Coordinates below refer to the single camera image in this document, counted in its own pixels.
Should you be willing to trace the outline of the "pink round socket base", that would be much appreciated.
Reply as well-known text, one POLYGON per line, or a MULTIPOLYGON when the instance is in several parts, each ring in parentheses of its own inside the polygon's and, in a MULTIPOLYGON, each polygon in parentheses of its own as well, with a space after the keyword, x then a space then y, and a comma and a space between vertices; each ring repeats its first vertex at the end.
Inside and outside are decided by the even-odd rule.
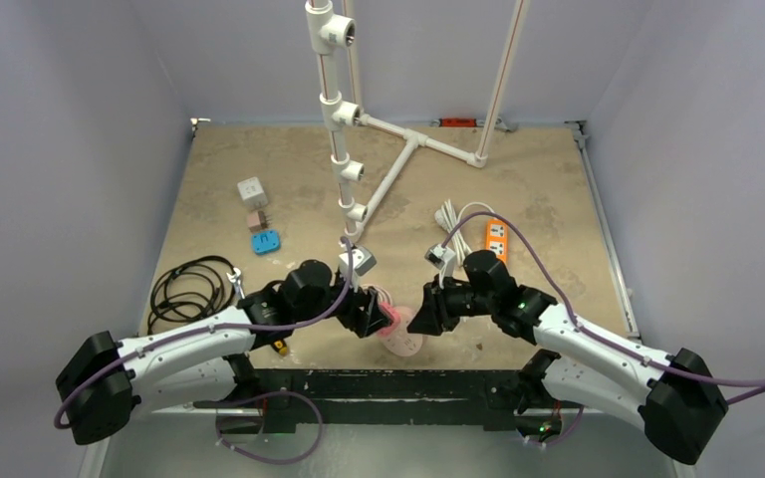
POLYGON ((405 306, 394 307, 400 314, 399 326, 388 335, 381 335, 378 331, 376 337, 392 354, 401 358, 412 357, 419 352, 424 342, 424 335, 412 334, 407 330, 416 316, 416 311, 405 306))

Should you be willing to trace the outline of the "white cube socket adapter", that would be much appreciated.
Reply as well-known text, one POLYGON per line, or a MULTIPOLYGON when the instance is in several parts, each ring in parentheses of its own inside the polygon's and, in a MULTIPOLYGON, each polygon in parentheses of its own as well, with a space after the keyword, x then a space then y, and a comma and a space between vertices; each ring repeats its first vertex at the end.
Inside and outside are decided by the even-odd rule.
POLYGON ((257 176, 239 181, 237 190, 243 204, 249 210, 259 210, 269 205, 269 198, 257 176))

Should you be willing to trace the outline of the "blue plug adapter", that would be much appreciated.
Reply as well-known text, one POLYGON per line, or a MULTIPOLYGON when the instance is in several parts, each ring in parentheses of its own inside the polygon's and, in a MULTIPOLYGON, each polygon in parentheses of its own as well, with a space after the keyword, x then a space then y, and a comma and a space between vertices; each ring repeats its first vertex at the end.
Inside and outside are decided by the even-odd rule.
POLYGON ((275 230, 263 230, 251 235, 251 249, 257 256, 276 252, 281 246, 280 235, 275 230))

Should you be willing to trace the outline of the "orange power strip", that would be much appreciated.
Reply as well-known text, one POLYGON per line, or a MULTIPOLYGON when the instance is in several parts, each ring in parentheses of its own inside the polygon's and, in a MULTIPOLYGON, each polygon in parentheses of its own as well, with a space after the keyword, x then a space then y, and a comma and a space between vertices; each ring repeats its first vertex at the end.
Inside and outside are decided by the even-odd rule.
POLYGON ((496 218, 490 218, 485 228, 485 249, 493 252, 503 263, 508 261, 508 227, 496 218))

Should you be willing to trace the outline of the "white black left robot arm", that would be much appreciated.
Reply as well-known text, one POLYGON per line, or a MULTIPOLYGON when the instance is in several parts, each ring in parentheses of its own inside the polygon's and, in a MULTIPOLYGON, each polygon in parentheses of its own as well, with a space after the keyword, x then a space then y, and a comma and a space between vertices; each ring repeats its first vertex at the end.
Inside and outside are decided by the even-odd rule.
POLYGON ((391 324, 377 290, 357 285, 346 269, 334 273, 308 260, 188 326, 121 340, 93 334, 55 379, 61 405, 54 426, 88 445, 139 414, 187 401, 246 406, 257 393, 247 354, 329 318, 359 338, 391 324))

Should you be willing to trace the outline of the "brown pink plug adapter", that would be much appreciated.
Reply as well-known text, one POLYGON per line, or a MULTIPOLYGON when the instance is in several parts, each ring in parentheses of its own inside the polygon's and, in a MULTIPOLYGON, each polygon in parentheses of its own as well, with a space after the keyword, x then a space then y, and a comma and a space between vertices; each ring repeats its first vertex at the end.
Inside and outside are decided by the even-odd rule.
POLYGON ((264 210, 250 212, 246 216, 246 226, 252 234, 260 233, 269 228, 269 219, 264 210))

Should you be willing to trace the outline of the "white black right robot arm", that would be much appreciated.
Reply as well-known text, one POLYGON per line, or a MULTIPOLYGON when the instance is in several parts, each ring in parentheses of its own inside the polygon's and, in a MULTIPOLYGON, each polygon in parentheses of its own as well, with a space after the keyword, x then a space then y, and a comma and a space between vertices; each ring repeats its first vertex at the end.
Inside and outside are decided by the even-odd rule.
POLYGON ((452 276, 451 249, 432 246, 425 258, 438 273, 423 287, 410 333, 437 337, 463 317, 487 316, 505 335, 538 347, 519 373, 521 410, 574 402, 637 427, 675 461, 697 463, 729 409, 701 356, 652 349, 574 318, 553 296, 518 284, 491 251, 465 258, 464 280, 452 276))

